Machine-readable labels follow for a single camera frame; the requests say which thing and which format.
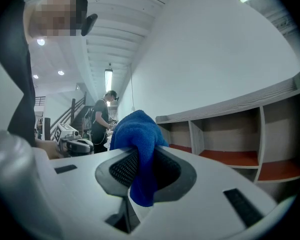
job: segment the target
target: staircase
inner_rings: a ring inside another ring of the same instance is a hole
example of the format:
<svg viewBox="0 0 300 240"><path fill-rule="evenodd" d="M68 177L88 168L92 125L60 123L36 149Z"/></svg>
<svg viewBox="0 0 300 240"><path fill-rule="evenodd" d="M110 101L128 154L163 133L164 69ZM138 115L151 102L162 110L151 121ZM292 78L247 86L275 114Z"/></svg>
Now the staircase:
<svg viewBox="0 0 300 240"><path fill-rule="evenodd" d="M83 118L85 117L85 114L87 113L88 109L92 108L92 106L85 106L79 114L75 117L73 122L70 124L74 129L79 131L79 134L82 136L83 134L83 129L82 129L82 121Z"/></svg>

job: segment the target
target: black t-shirt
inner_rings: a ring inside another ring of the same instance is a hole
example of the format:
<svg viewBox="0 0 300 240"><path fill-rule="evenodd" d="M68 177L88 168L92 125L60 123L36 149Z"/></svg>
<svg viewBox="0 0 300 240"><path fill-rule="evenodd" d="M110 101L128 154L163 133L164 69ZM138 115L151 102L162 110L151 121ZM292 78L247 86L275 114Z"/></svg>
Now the black t-shirt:
<svg viewBox="0 0 300 240"><path fill-rule="evenodd" d="M23 0L15 0L0 18L0 63L23 92L8 131L26 139L32 147L35 147L36 95L32 80L30 52L24 31L24 8Z"/></svg>
<svg viewBox="0 0 300 240"><path fill-rule="evenodd" d="M101 112L102 119L107 123L109 123L108 106L107 106L107 102L103 98L99 99L95 103L91 114L92 134L103 134L107 130L107 128L96 121L96 112Z"/></svg>

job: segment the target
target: person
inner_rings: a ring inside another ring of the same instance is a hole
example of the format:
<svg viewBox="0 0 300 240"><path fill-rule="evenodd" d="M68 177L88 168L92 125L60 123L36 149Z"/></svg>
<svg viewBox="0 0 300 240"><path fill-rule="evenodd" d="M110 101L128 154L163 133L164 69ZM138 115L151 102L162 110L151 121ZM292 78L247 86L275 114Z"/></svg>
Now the person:
<svg viewBox="0 0 300 240"><path fill-rule="evenodd" d="M107 143L107 130L114 130L115 125L109 124L109 113L107 102L118 100L117 93L110 90L102 99L97 100L91 114L91 141L94 153L107 151L104 144Z"/></svg>
<svg viewBox="0 0 300 240"><path fill-rule="evenodd" d="M41 135L42 135L42 121L43 118L42 116L38 119L38 121L36 122L36 129L37 129L37 138L39 140L41 140Z"/></svg>
<svg viewBox="0 0 300 240"><path fill-rule="evenodd" d="M37 139L33 132L36 95L29 43L44 37L75 36L76 30L86 35L95 22L88 23L87 8L87 0L39 0L33 4L14 0L0 18L0 63L23 92L8 131L24 138L32 147L44 149L50 159L59 157L56 142Z"/></svg>

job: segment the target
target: wooden shelf board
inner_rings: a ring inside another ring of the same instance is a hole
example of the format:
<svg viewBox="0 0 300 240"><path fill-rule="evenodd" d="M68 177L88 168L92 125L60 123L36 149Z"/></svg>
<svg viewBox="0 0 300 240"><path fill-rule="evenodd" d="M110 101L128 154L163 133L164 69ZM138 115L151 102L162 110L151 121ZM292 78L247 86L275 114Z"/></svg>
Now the wooden shelf board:
<svg viewBox="0 0 300 240"><path fill-rule="evenodd" d="M262 164L258 183L288 182L300 178L300 166L293 160L265 162Z"/></svg>
<svg viewBox="0 0 300 240"><path fill-rule="evenodd" d="M169 144L170 148L176 149L176 150L182 150L188 153L192 152L191 147L187 147L187 146L179 146L179 145L175 145L175 144Z"/></svg>
<svg viewBox="0 0 300 240"><path fill-rule="evenodd" d="M256 151L224 152L204 150L199 156L216 160L232 168L257 169L259 167Z"/></svg>

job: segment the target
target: black slot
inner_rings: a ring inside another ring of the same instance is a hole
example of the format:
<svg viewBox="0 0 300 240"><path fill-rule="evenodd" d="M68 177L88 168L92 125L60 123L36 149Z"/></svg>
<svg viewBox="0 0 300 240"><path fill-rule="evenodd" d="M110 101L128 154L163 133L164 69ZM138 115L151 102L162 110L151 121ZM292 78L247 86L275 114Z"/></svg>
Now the black slot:
<svg viewBox="0 0 300 240"><path fill-rule="evenodd" d="M105 220L106 223L125 233L131 232L131 226L128 215L128 198L123 198L119 212L111 215Z"/></svg>
<svg viewBox="0 0 300 240"><path fill-rule="evenodd" d="M257 208L237 188L223 193L247 228L263 218Z"/></svg>
<svg viewBox="0 0 300 240"><path fill-rule="evenodd" d="M63 173L72 171L74 169L77 169L77 167L74 164L54 168L56 174L63 174Z"/></svg>
<svg viewBox="0 0 300 240"><path fill-rule="evenodd" d="M155 150L152 171L156 178L157 189L161 190L174 183L181 174L181 166L168 156Z"/></svg>

